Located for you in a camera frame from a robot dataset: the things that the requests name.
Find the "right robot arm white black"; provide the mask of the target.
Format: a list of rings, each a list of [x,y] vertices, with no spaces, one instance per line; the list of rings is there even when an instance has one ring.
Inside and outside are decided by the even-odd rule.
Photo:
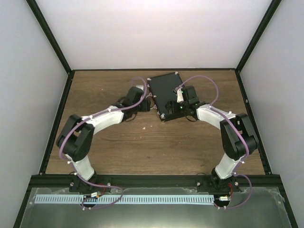
[[[190,121],[206,122],[220,130],[224,155],[211,172],[211,186],[223,191],[237,168],[259,147],[253,125],[245,113],[234,114],[200,102],[193,86],[174,89],[176,99],[169,101],[166,108],[172,114],[181,113]]]

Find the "black poker set case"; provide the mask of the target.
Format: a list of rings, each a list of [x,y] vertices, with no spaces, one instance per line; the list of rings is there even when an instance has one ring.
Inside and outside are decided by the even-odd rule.
[[[163,122],[171,121],[178,118],[183,118],[182,114],[168,114],[165,105],[168,101],[176,101],[177,95],[174,89],[183,83],[178,72],[168,73],[160,76],[147,78],[154,106],[157,109],[159,119]]]

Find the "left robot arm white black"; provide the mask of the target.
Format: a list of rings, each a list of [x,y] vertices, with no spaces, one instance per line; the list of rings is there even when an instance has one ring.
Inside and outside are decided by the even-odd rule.
[[[69,116],[56,145],[59,148],[59,157],[72,165],[74,174],[81,179],[80,186],[85,191],[91,192],[99,186],[96,172],[88,158],[93,136],[112,125],[127,121],[138,112],[148,112],[150,102],[146,96],[146,86],[132,86],[126,96],[96,114]]]

